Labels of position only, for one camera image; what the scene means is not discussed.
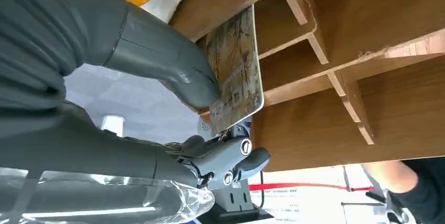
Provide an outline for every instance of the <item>robotic arm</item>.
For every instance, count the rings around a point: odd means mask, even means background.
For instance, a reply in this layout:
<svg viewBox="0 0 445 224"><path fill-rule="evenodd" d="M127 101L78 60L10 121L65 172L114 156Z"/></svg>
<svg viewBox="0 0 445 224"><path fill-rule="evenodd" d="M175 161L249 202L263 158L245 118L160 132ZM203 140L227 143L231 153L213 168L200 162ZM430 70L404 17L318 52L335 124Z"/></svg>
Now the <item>robotic arm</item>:
<svg viewBox="0 0 445 224"><path fill-rule="evenodd" d="M268 162L266 150L252 151L248 134L229 133L206 143L192 137L180 148L160 146L101 131L82 108L65 101L63 77L83 63L159 79L194 108L219 98L203 52L144 10L125 0L1 3L0 167L27 170L31 180L57 171L216 189Z"/></svg>

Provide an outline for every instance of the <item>cable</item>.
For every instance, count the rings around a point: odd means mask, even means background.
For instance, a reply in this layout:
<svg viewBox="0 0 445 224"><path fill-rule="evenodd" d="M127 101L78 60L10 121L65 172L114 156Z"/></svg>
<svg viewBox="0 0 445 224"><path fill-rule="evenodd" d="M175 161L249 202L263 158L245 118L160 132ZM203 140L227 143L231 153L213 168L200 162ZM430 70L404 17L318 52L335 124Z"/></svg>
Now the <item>cable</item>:
<svg viewBox="0 0 445 224"><path fill-rule="evenodd" d="M361 188L349 188L347 186L336 186L336 185L326 185L326 184L315 184L315 183L276 183L276 184L263 184L261 183L260 185L249 185L249 189L250 191L262 191L262 203L264 203L264 190L269 190L269 189L277 189L277 188L287 188L287 187L301 187L301 186L305 186L305 187L327 187L327 188L335 188L335 189L340 189L340 190L347 190L347 191L369 191L369 190L373 190L374 187L370 186L370 187L361 187Z"/></svg>
<svg viewBox="0 0 445 224"><path fill-rule="evenodd" d="M263 171L260 171L260 181L261 181L261 185L264 185ZM261 205L260 205L260 208L262 208L263 206L264 206L264 189L261 190Z"/></svg>

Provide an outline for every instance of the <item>clear plastic sheet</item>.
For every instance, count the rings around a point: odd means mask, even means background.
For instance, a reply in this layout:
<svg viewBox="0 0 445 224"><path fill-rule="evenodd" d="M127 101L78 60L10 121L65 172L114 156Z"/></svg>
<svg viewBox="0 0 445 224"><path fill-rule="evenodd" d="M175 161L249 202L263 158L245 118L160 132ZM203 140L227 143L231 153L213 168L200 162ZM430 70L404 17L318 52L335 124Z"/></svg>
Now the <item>clear plastic sheet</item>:
<svg viewBox="0 0 445 224"><path fill-rule="evenodd" d="M9 222L9 214L20 194L28 171L0 167L0 223Z"/></svg>
<svg viewBox="0 0 445 224"><path fill-rule="evenodd" d="M19 223L185 223L214 203L210 191L171 180L44 172Z"/></svg>

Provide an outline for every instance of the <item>person's arm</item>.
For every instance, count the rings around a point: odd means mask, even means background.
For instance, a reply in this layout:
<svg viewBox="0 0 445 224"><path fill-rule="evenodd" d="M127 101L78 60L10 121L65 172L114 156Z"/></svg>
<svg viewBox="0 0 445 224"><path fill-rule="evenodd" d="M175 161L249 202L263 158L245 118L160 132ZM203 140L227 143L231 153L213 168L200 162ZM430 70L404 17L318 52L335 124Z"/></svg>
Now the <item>person's arm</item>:
<svg viewBox="0 0 445 224"><path fill-rule="evenodd" d="M402 161L364 164L366 171L392 192L418 221L442 223L438 220L441 203L437 185L428 176L417 174Z"/></svg>
<svg viewBox="0 0 445 224"><path fill-rule="evenodd" d="M415 188L418 175L402 161L383 161L365 164L368 173L388 190L402 194Z"/></svg>

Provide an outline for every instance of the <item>gray fabric sleeve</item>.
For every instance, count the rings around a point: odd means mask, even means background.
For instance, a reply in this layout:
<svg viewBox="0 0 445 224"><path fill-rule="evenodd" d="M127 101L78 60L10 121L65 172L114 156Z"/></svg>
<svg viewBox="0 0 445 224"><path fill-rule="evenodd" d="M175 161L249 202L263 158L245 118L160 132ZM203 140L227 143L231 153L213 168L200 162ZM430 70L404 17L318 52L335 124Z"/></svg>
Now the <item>gray fabric sleeve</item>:
<svg viewBox="0 0 445 224"><path fill-rule="evenodd" d="M120 1L0 0L0 109L60 105L64 76L111 57L125 20Z"/></svg>

